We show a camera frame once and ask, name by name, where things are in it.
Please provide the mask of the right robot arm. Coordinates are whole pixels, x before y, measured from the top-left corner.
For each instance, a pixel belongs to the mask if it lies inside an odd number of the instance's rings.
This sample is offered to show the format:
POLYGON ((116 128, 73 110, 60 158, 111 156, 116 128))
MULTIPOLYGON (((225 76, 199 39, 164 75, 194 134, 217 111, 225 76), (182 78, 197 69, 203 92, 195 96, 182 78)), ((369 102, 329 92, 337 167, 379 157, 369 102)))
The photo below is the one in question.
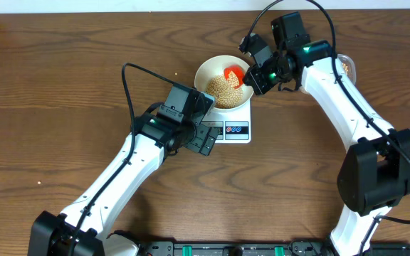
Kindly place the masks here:
POLYGON ((344 207, 324 253, 358 255, 370 249, 379 221, 410 194, 410 130, 395 130, 349 79, 326 40, 311 41, 298 12, 271 21, 276 50, 253 32, 239 49, 255 63, 244 83, 257 95, 295 81, 321 106, 346 150, 337 177, 344 207))

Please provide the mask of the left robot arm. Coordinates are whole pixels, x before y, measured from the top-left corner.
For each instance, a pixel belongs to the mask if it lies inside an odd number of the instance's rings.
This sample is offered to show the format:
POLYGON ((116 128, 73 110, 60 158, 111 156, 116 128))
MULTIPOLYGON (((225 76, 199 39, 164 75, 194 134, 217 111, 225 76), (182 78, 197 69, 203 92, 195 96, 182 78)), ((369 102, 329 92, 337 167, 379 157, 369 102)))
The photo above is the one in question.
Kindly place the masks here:
POLYGON ((59 215, 43 211, 31 227, 29 255, 136 255, 139 246, 111 231, 137 189, 178 149, 210 154, 217 131, 202 123, 214 108, 157 102, 133 119, 117 156, 94 183, 59 215))

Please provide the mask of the red measuring scoop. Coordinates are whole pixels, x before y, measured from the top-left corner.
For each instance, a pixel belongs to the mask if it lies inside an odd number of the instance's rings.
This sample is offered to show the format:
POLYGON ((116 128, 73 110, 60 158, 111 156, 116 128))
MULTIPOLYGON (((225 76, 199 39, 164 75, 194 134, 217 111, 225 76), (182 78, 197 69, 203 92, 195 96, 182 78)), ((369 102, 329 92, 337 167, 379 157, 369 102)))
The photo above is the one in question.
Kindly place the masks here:
POLYGON ((243 85, 244 72, 239 65, 231 65, 224 69, 224 77, 233 89, 243 85))

